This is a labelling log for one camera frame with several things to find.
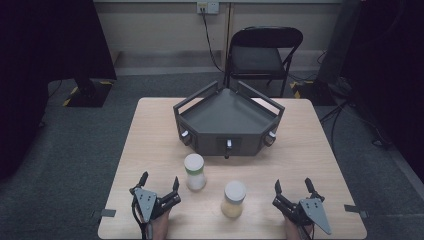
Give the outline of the black folding chair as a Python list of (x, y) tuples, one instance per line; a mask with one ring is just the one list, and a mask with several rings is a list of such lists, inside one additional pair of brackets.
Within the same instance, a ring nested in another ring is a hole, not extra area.
[(293, 55), (303, 41), (294, 27), (252, 26), (239, 30), (231, 39), (226, 57), (223, 84), (230, 79), (282, 80), (279, 96), (284, 94)]

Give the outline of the dark grey corner rack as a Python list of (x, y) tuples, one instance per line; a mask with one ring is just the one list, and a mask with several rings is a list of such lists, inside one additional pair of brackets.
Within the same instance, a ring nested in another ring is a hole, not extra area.
[(249, 85), (213, 82), (173, 106), (180, 141), (202, 156), (255, 156), (270, 147), (285, 107)]

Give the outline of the black curtain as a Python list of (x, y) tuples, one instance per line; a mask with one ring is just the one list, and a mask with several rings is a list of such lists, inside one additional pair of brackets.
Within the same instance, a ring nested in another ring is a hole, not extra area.
[(361, 2), (345, 71), (424, 182), (424, 0)]
[(50, 82), (115, 77), (94, 0), (0, 0), (0, 181), (23, 162)]

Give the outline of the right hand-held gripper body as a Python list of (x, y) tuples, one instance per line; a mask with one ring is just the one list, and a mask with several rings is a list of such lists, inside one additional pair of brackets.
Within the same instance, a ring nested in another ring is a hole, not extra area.
[(274, 198), (272, 204), (285, 217), (296, 224), (299, 230), (305, 230), (307, 225), (316, 225), (327, 235), (332, 234), (332, 229), (320, 198), (305, 198), (295, 204), (280, 195)]

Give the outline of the person's left hand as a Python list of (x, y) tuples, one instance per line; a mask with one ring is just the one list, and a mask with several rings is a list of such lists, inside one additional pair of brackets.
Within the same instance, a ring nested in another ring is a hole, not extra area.
[(152, 240), (167, 240), (170, 211), (152, 221)]

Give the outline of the person's right hand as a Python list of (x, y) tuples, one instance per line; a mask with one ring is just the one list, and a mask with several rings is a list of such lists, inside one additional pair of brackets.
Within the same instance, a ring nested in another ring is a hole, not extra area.
[(299, 230), (289, 218), (284, 217), (284, 229), (287, 240), (307, 240), (307, 236), (311, 235), (313, 225), (305, 226), (305, 230)]

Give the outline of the green-banded jar of white powder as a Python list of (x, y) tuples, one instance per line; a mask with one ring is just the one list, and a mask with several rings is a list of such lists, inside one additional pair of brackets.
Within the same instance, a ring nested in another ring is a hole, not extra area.
[(187, 187), (193, 191), (201, 190), (206, 185), (203, 157), (196, 153), (187, 155), (184, 167), (187, 173)]

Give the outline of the grey tape strip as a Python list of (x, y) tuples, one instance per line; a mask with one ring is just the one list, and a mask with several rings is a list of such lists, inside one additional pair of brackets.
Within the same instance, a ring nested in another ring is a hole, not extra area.
[(114, 217), (116, 211), (113, 209), (94, 210), (91, 214), (92, 218), (101, 219), (102, 217)]
[(369, 217), (367, 211), (359, 209), (356, 205), (345, 204), (344, 209), (346, 212), (357, 213), (363, 219)]

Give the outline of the white wall socket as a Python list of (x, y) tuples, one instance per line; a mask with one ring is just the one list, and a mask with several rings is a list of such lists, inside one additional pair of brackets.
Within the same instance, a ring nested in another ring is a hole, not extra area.
[(220, 4), (218, 2), (197, 2), (196, 11), (198, 14), (217, 15)]

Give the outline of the black stand base, yellow stripes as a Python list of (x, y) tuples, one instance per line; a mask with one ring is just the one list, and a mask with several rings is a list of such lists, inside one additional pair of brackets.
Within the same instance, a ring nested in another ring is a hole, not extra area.
[(314, 106), (334, 106), (330, 88), (321, 81), (293, 81), (290, 88), (297, 99), (308, 99)]
[(63, 106), (101, 108), (113, 85), (113, 81), (99, 80), (94, 81), (93, 88), (86, 91), (75, 87), (64, 101)]

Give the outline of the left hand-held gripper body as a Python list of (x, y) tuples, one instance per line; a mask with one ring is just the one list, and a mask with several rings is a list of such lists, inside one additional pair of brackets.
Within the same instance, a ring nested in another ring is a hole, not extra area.
[(133, 196), (132, 213), (138, 223), (155, 220), (181, 202), (177, 190), (173, 190), (164, 197), (159, 197), (155, 192), (141, 187), (131, 189), (130, 193)]

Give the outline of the white-lidded jar of yellow powder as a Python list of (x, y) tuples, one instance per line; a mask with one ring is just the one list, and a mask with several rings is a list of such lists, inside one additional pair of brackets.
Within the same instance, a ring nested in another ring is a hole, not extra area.
[(238, 218), (243, 212), (245, 197), (246, 186), (243, 182), (238, 180), (228, 182), (224, 188), (221, 212), (228, 218)]

